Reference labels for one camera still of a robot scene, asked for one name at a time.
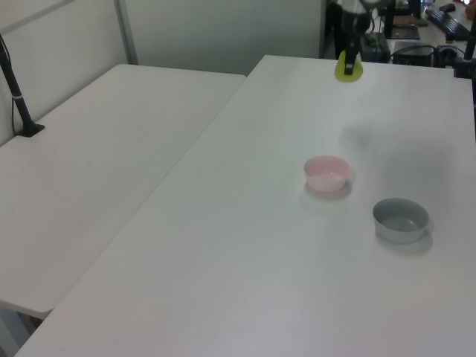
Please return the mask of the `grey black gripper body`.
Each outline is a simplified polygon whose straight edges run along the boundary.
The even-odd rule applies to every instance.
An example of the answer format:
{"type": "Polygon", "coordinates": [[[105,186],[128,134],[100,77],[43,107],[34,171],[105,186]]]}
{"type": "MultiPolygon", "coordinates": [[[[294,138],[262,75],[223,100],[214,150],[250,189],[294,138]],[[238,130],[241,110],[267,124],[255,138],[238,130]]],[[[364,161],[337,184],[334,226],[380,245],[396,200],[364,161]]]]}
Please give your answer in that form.
{"type": "Polygon", "coordinates": [[[369,28],[369,10],[366,1],[343,0],[341,27],[348,39],[364,35],[369,28]]]}

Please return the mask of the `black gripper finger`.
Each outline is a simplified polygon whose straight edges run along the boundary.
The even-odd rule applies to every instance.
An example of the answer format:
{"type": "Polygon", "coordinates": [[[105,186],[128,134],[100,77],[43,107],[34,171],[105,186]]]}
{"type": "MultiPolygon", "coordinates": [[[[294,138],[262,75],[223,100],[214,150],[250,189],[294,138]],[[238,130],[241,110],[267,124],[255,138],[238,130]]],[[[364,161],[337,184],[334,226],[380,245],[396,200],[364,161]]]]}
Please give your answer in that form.
{"type": "Polygon", "coordinates": [[[344,74],[353,74],[356,57],[358,55],[358,42],[359,39],[357,36],[352,36],[348,39],[345,48],[344,74]]]}

